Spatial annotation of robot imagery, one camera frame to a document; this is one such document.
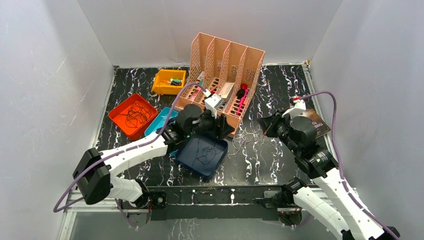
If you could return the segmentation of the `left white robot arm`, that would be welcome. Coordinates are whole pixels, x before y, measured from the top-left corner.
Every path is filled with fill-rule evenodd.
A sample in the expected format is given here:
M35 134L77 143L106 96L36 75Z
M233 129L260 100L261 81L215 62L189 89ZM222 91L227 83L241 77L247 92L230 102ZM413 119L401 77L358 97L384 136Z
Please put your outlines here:
M150 200L146 185L139 179L120 178L118 174L174 152L194 136L210 134L216 140L223 140L234 130L225 114L188 104L176 117L166 118L163 127L140 140L105 152L95 147L86 150L72 174L74 184L87 205L113 198L144 208Z

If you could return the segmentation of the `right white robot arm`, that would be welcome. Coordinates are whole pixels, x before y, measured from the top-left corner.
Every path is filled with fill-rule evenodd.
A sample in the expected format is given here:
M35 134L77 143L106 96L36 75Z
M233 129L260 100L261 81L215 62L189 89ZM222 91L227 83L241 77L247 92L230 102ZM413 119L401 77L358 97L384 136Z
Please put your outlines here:
M339 240L397 240L400 233L378 220L341 177L340 166L331 152L317 143L312 121L302 115L291 117L277 111L258 120L264 136L278 138L293 153L299 169L318 185L332 205L318 197L295 177L281 192L262 202L282 201L301 207L320 221Z

